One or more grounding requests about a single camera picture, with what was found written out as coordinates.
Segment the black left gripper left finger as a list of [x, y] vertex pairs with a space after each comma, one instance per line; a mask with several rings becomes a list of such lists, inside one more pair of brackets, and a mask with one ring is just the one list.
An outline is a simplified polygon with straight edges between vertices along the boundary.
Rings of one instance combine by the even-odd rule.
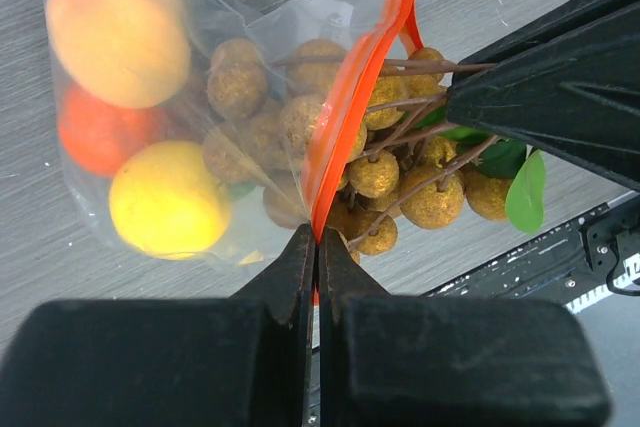
[[1, 363], [5, 426], [301, 426], [313, 233], [227, 298], [49, 301]]

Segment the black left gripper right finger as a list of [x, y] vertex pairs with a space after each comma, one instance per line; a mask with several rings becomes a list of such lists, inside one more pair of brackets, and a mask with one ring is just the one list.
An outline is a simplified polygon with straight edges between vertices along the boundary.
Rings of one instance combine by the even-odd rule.
[[401, 296], [335, 230], [318, 245], [325, 426], [602, 426], [612, 401], [584, 331], [540, 300]]

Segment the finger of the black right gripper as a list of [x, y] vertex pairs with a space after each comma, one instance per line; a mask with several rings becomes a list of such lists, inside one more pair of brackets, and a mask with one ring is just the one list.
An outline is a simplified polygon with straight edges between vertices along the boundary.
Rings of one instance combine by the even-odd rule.
[[532, 48], [454, 85], [447, 119], [639, 188], [639, 39]]
[[620, 13], [639, 0], [569, 0], [460, 61], [498, 63]]

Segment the yellow lemon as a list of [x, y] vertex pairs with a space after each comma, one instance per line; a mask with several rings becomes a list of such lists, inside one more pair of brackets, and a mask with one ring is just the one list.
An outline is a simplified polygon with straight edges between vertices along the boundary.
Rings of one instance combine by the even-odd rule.
[[213, 247], [227, 231], [231, 201], [204, 163], [201, 145], [155, 143], [119, 169], [109, 190], [119, 237], [155, 258], [184, 260]]

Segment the brown longan bunch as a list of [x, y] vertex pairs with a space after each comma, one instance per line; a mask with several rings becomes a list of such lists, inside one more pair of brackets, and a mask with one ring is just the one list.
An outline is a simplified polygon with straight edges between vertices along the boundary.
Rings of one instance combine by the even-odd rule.
[[[205, 137], [205, 165], [232, 199], [260, 188], [267, 217], [280, 227], [310, 216], [303, 160], [346, 53], [328, 39], [302, 43], [282, 63], [285, 101], [271, 96], [252, 41], [225, 41], [211, 56], [206, 94], [222, 120]], [[385, 61], [377, 76], [326, 219], [354, 258], [391, 250], [401, 217], [438, 230], [470, 208], [525, 233], [542, 225], [542, 157], [523, 142], [446, 121], [446, 70], [442, 54], [426, 46], [405, 62]]]

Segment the clear zip bag orange zipper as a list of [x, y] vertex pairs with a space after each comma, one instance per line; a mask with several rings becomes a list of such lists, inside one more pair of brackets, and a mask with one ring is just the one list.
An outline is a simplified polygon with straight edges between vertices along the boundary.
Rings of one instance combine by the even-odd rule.
[[[225, 41], [242, 38], [257, 45], [266, 66], [271, 96], [279, 101], [285, 101], [290, 93], [282, 63], [302, 43], [328, 39], [346, 49], [338, 78], [323, 101], [320, 124], [304, 156], [301, 172], [302, 198], [311, 213], [296, 228], [308, 226], [319, 234], [326, 224], [330, 197], [345, 164], [348, 145], [355, 137], [385, 60], [412, 53], [421, 44], [415, 0], [291, 0], [266, 15], [233, 0], [182, 1], [191, 68], [186, 83], [174, 97], [148, 107], [163, 112], [165, 128], [164, 137], [146, 147], [162, 141], [185, 140], [203, 148], [206, 135], [222, 120], [208, 101], [206, 85], [211, 56]], [[46, 29], [58, 120], [67, 88], [72, 84], [81, 86], [58, 61], [47, 23]], [[225, 284], [228, 291], [236, 290], [279, 256], [296, 229], [280, 227], [267, 217], [260, 188], [239, 199], [232, 199], [227, 191], [231, 201], [230, 224], [213, 247], [184, 260], [151, 257], [126, 244], [111, 220], [109, 190], [122, 166], [111, 178], [96, 176], [77, 165], [60, 139], [59, 142], [69, 191], [87, 226], [102, 243], [175, 264], [205, 263], [228, 276]]]

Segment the orange tangerine with leaf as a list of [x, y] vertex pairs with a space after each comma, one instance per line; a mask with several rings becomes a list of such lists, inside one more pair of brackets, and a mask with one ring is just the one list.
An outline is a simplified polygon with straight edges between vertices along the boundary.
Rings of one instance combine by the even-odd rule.
[[134, 154], [164, 137], [165, 116], [155, 108], [114, 106], [72, 84], [57, 127], [62, 147], [77, 165], [111, 178]]

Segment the orange fruit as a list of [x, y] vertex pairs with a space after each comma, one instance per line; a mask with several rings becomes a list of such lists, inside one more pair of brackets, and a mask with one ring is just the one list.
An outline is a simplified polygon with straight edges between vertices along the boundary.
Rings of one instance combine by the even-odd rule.
[[46, 0], [56, 57], [89, 94], [142, 109], [187, 81], [191, 48], [182, 0]]

